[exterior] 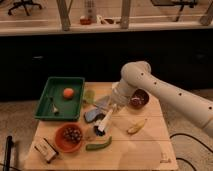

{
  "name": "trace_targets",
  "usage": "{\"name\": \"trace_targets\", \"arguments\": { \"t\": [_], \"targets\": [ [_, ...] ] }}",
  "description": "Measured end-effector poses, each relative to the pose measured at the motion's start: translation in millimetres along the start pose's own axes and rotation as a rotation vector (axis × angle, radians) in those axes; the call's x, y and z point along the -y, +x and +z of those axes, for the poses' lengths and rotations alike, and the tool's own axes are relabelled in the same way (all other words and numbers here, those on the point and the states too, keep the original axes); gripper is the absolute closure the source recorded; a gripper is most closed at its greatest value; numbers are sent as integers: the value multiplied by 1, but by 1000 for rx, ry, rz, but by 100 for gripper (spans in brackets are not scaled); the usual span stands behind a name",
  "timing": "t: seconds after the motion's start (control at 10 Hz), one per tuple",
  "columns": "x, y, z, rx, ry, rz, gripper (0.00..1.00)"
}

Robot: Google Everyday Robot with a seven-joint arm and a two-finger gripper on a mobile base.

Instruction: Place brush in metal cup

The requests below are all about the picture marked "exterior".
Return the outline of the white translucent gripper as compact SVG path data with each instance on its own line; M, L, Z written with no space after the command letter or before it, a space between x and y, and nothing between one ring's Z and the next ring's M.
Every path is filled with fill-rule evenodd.
M118 112L127 105L128 101L128 97L122 95L116 88L114 88L110 95L109 107Z

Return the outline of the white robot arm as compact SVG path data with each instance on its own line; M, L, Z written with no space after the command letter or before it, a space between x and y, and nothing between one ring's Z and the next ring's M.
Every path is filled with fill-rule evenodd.
M164 100L213 138L213 101L157 79L146 61L130 62L122 67L121 80L113 88L111 100L125 106L137 89Z

